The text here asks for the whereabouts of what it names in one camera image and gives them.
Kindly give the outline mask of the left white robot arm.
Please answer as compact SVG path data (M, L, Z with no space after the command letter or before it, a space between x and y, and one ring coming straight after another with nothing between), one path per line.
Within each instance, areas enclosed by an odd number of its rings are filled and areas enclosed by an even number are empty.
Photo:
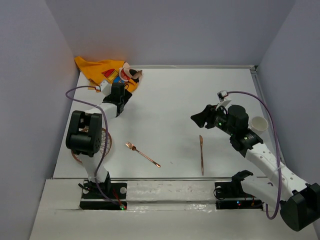
M94 87L104 94L100 104L86 102L65 95L68 99L88 105L91 109L72 112L66 134L65 145L74 154L82 156L80 161L87 176L89 191L104 198L110 194L110 174L103 166L104 155L107 151L108 140L102 140L103 127L108 135L108 120L118 117L124 110L132 94L122 82L108 83L103 81L100 86Z

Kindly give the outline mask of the white paper cup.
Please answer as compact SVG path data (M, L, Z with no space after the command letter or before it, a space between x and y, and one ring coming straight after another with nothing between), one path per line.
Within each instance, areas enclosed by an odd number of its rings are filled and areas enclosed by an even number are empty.
M262 116L255 116L250 121L250 127L255 133L263 133L269 128L268 121Z

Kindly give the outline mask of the yellow cartoon mouse placemat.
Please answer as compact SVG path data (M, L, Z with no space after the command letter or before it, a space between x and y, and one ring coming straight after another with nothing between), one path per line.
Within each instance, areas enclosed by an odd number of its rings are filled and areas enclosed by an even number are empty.
M142 70L132 68L123 60L106 59L94 62L77 56L74 61L94 86L99 86L103 81L109 84L123 83L125 89L132 93L137 89L143 76Z

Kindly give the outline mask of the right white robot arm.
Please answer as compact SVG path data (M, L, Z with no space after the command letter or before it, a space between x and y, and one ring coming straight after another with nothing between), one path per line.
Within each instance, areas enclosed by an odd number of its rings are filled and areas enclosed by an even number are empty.
M259 198L272 211L280 212L282 220L296 232L320 218L319 184L309 184L277 161L263 140L249 128L244 107L207 105L190 118L200 128L217 127L228 134L232 147L268 178L267 183L253 176L232 181L230 190L235 196L247 193Z

